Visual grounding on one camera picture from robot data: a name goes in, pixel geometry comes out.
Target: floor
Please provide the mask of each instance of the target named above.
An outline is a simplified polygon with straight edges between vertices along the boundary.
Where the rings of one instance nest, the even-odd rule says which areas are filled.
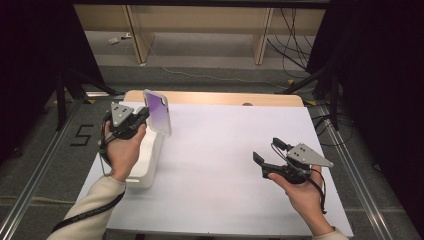
[[[126,33],[86,32],[86,35],[102,71],[114,71],[114,69],[119,67],[133,67],[128,69],[145,69],[146,71],[154,71],[155,74],[171,74],[175,78],[189,78],[190,81],[203,81],[203,79],[207,78],[210,81],[210,89],[219,86],[222,81],[228,80],[247,86],[252,81],[263,81],[264,84],[268,85],[269,89],[271,87],[272,89],[284,89],[288,86],[288,83],[279,83],[278,81],[280,80],[275,78],[279,78],[279,74],[281,74],[281,76],[289,76],[290,79],[297,82],[302,77],[307,76],[306,73],[302,72],[302,68],[299,65],[302,65],[301,61],[303,61],[304,65],[306,64],[307,53],[310,52],[310,44],[312,45],[314,40],[314,37],[297,39],[304,55],[299,54],[298,51],[286,51],[289,57],[300,63],[299,65],[287,60],[287,57],[283,59],[282,55],[277,53],[270,44],[266,48],[263,63],[256,65],[253,60],[250,37],[247,35],[161,33],[155,37],[147,62],[140,65],[136,61],[131,39],[121,39],[121,37],[126,36]],[[112,38],[118,38],[119,43],[110,45],[108,40]],[[269,39],[274,46],[284,51],[282,44],[286,44],[289,37],[270,36]],[[296,48],[292,39],[289,45],[290,48]],[[126,73],[114,73],[114,76],[130,74],[128,69],[122,69],[120,71],[126,71]],[[237,73],[243,71],[255,74],[264,73],[264,75],[251,74],[252,76],[246,75],[243,77],[240,77],[240,74],[221,75],[223,74],[221,73],[223,69],[234,70]],[[119,86],[119,84],[119,80],[116,79],[115,82],[111,82],[111,85]],[[312,100],[312,89],[313,84],[299,90],[297,94],[304,100]],[[54,96],[50,105],[48,105],[49,109],[54,108],[53,102]],[[342,101],[339,103],[338,123],[340,130],[334,131],[328,121],[318,125],[318,121],[321,119],[320,116],[328,114],[325,102],[322,104],[307,106],[311,118],[317,124],[317,134],[319,135],[323,152],[327,158],[333,159],[336,164],[336,167],[331,170],[331,174],[355,234],[354,239],[420,239],[402,206],[397,201],[396,196],[391,191],[390,186],[385,181],[384,175],[373,168],[372,156],[354,127],[354,123],[349,119],[349,110],[343,105]],[[85,115],[103,114],[98,112],[98,110],[86,109],[86,107],[83,107],[80,111],[87,111]],[[52,139],[55,137],[53,136],[54,126],[43,124],[45,121],[51,121],[48,118],[54,117],[54,114],[53,116],[52,114],[47,114],[41,117],[39,124],[36,125],[37,128],[29,134],[25,146],[30,146],[28,149],[31,150],[28,151],[31,151],[31,158],[40,159],[45,154],[43,150],[46,149],[46,143],[37,141],[37,139]],[[67,171],[86,171],[87,166],[90,166],[91,163],[84,164],[85,167],[80,166],[80,168]],[[0,198],[1,218],[7,215],[16,200],[16,196],[19,196],[23,189],[23,187],[11,186],[15,184],[17,186],[25,186],[30,175],[28,172],[33,171],[35,168],[36,161],[24,161],[21,158],[20,160],[10,161],[6,167],[0,169],[2,175],[0,177],[0,189],[2,189]],[[56,163],[53,162],[50,168],[56,168]],[[28,174],[22,176],[21,172],[27,172]],[[58,184],[56,180],[59,179],[55,179],[50,172],[46,174],[45,180],[39,186],[37,196],[48,196],[48,199],[33,199],[28,212],[25,213],[16,231],[14,239],[27,239],[28,236],[45,236],[45,230],[40,229],[33,223],[45,221],[45,216],[52,219],[61,219],[66,213],[66,209],[72,205],[73,202],[71,200],[56,201],[57,199],[69,200],[75,197],[75,193],[72,191],[69,191],[69,196],[63,196],[63,191],[52,191],[52,189],[57,188],[54,185],[55,183]],[[66,189],[67,184],[72,183],[67,182],[61,187]],[[189,237],[149,235],[147,238],[187,239]],[[134,239],[134,234],[108,231],[107,239]]]

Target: phone screen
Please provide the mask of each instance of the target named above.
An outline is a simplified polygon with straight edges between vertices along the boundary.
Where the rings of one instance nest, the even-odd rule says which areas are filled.
[[[150,90],[144,90],[144,100],[149,107],[150,117],[148,125],[150,128],[165,136],[171,135],[171,119],[169,116],[168,100],[164,95]]]

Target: cable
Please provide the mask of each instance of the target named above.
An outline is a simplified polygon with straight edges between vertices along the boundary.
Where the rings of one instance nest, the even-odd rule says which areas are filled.
[[[286,19],[286,16],[284,15],[284,12],[283,12],[283,9],[282,8],[280,8],[280,12],[281,12],[281,15],[283,16],[284,22],[286,23],[286,26],[287,26],[287,28],[288,28],[288,30],[290,32],[289,39],[287,40],[287,44],[286,45],[287,46],[289,45],[290,38],[293,37],[293,40],[294,40],[294,42],[296,44],[296,49],[298,50],[297,53],[298,53],[298,56],[299,56],[299,60],[301,61],[303,67],[306,68],[305,65],[304,65],[304,63],[303,63],[303,61],[302,61],[302,57],[300,56],[300,53],[301,52],[302,52],[302,56],[305,59],[305,61],[306,62],[308,62],[308,61],[307,61],[305,55],[303,54],[303,51],[300,48],[299,43],[297,42],[297,39],[296,39],[296,28],[295,28],[295,24],[294,24],[295,21],[296,21],[296,9],[295,8],[292,8],[292,25],[291,25],[291,27],[289,26],[289,23],[288,23],[288,21]]]
[[[321,146],[325,146],[325,147],[338,147],[338,146],[341,146],[341,145],[344,145],[344,144],[346,144],[350,139],[352,139],[352,136],[353,136],[353,128],[354,128],[354,124],[352,124],[352,125],[347,125],[347,124],[345,124],[343,121],[337,121],[338,123],[341,123],[341,124],[343,124],[343,125],[345,125],[345,126],[348,126],[348,127],[350,127],[351,128],[351,131],[350,131],[350,134],[349,134],[349,136],[345,139],[345,140],[343,140],[343,142],[341,142],[341,143],[338,143],[338,144],[326,144],[326,143],[320,143],[321,144]],[[330,123],[330,124],[328,124],[325,128],[324,128],[324,130],[322,131],[322,132],[324,132],[328,127],[331,127],[332,126],[332,123]]]
[[[134,62],[134,63],[136,63],[136,64],[138,64],[138,62],[137,62],[137,60],[135,60],[135,59],[132,59],[132,58],[130,58],[130,54],[128,53],[128,49],[130,49],[131,47],[133,47],[133,44],[132,43],[130,43],[130,44],[128,44],[127,46],[125,46],[125,47],[118,47],[117,45],[118,44],[113,44],[113,45],[108,45],[108,47],[110,47],[110,48],[118,48],[118,49],[125,49],[125,55],[127,56],[127,58],[129,59],[129,60],[131,60],[131,62]]]
[[[293,48],[291,48],[291,47],[288,47],[288,46],[286,46],[286,45],[284,45],[284,43],[282,43],[281,41],[280,41],[280,39],[278,39],[278,36],[277,35],[274,35],[274,37],[275,37],[275,39],[277,40],[277,42],[281,45],[281,46],[283,46],[283,47],[285,47],[285,48],[287,48],[288,50],[291,50],[291,51],[294,51],[294,52],[299,52],[299,49],[293,49]],[[310,53],[306,53],[306,52],[302,52],[303,54],[305,54],[305,55],[311,55]]]
[[[278,156],[280,156],[284,161],[289,163],[289,161],[287,161],[286,156],[284,156],[283,152],[281,152],[281,149],[279,147],[275,146],[274,143],[271,143],[271,148],[272,148],[272,150],[274,150],[275,153],[277,153]]]
[[[106,122],[111,118],[112,113],[108,112],[102,120],[101,124],[101,132],[100,132],[100,147],[99,147],[99,157],[100,157],[100,164],[102,166],[103,175],[107,176],[105,172],[105,168],[103,166],[103,161],[106,162],[109,166],[111,166],[111,162],[109,160],[109,157],[107,155],[107,146],[106,146],[106,136],[105,136],[105,130],[106,130]]]
[[[325,120],[327,120],[329,118],[330,118],[330,114],[321,117],[321,119],[314,126],[315,130],[317,130],[317,128],[319,127],[319,125],[321,125],[321,123],[323,123]]]
[[[276,52],[278,52],[279,54],[283,55],[283,57],[288,58],[291,62],[293,62],[294,64],[296,64],[297,66],[299,66],[300,68],[302,68],[303,70],[305,70],[306,68],[302,65],[300,65],[300,63],[296,62],[293,58],[289,57],[287,54],[281,52],[277,47],[275,47],[271,41],[269,39],[267,39],[267,42],[271,45],[272,48],[275,49]]]
[[[194,75],[194,74],[188,74],[185,72],[177,72],[177,71],[171,71],[168,70],[165,67],[162,67],[166,72],[168,73],[172,73],[172,74],[181,74],[181,75],[185,75],[188,77],[195,77],[195,78],[210,78],[210,79],[215,79],[215,80],[219,80],[219,81],[240,81],[240,82],[245,82],[245,83],[266,83],[281,89],[288,89],[286,87],[271,83],[271,82],[267,82],[267,81],[259,81],[259,80],[245,80],[245,79],[241,79],[241,78],[218,78],[218,77],[214,77],[214,76],[209,76],[209,75]]]
[[[309,47],[311,47],[311,48],[312,48],[312,44],[309,42],[308,38],[307,38],[306,36],[303,36],[303,37],[305,38],[306,42],[309,44]]]
[[[321,190],[321,188],[320,188],[320,186],[318,186],[318,184],[316,183],[316,182],[314,182],[311,178],[308,178],[308,180],[309,180],[309,182],[311,182],[312,183],[312,185],[314,185],[315,186],[315,188],[318,190],[318,192],[321,194],[321,211],[322,211],[322,213],[323,214],[326,214],[327,213],[327,211],[325,211],[324,210],[324,205],[325,205],[325,197],[326,197],[326,195],[327,195],[327,186],[326,186],[326,184],[325,184],[325,179],[324,179],[324,177],[322,176],[322,174],[319,172],[319,171],[317,171],[317,170],[315,170],[315,169],[311,169],[311,171],[314,171],[314,172],[317,172],[320,176],[321,176],[321,179],[322,179],[322,183],[323,183],[323,186],[324,186],[324,191],[323,190]]]
[[[101,213],[104,213],[110,209],[112,209],[113,207],[116,206],[116,204],[118,204],[121,199],[124,197],[125,191],[121,194],[119,194],[115,199],[113,199],[110,203],[101,206],[99,208],[84,212],[84,213],[80,213],[78,215],[75,215],[74,217],[65,219],[63,221],[61,221],[60,223],[56,224],[56,226],[53,227],[52,233],[56,232],[57,230],[64,228],[68,225],[74,224],[76,222],[82,221],[84,219],[99,215]]]

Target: gray floor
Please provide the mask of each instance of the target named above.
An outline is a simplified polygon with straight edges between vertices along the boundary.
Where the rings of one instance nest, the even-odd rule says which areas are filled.
[[[290,61],[283,61],[280,54],[267,46],[263,64],[254,64],[250,38],[246,35],[217,34],[157,34],[152,51],[146,64],[140,66],[135,59],[131,40],[109,45],[108,40],[120,38],[125,33],[87,32],[87,38],[95,53],[105,82],[117,90],[144,89],[220,91],[274,93],[288,87],[289,79],[299,81],[290,75],[306,76],[301,69]],[[287,36],[278,36],[285,43]],[[276,38],[270,40],[278,45]],[[303,51],[309,52],[310,46],[304,38],[298,38]],[[299,61],[296,52],[289,55]],[[304,100],[311,100],[312,86],[298,91]],[[96,90],[87,86],[87,90]],[[14,199],[22,192],[38,160],[55,134],[56,108],[54,96],[47,103],[47,113],[37,119],[33,131],[29,133],[21,148],[24,155],[11,158],[0,169],[0,217],[3,219]],[[38,188],[26,211],[13,239],[45,239],[55,223],[60,221],[75,201],[89,168],[94,160],[97,147],[94,140],[86,146],[70,147],[81,139],[75,133],[81,125],[87,127],[84,133],[91,139],[99,139],[100,120],[108,108],[110,100],[96,100],[83,104],[60,143],[44,180]],[[322,106],[308,107],[311,118],[323,115]],[[384,217],[392,239],[420,239],[408,216],[390,189],[383,174],[371,167],[373,162],[366,145],[348,117],[348,109],[340,102],[338,122],[339,133],[345,142],[360,177],[366,183],[371,199]],[[351,223],[354,239],[379,239],[375,233],[370,216],[348,176],[336,147],[329,137],[324,124],[317,133],[327,158],[335,163],[331,173],[339,196]],[[107,239],[134,239],[132,233],[108,231]],[[149,239],[180,239],[182,236],[148,236]]]

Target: phone stand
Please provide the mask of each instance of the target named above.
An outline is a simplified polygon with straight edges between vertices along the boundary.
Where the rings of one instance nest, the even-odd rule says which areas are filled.
[[[127,187],[149,188],[153,184],[164,135],[146,129],[140,146],[140,157],[127,178]]]

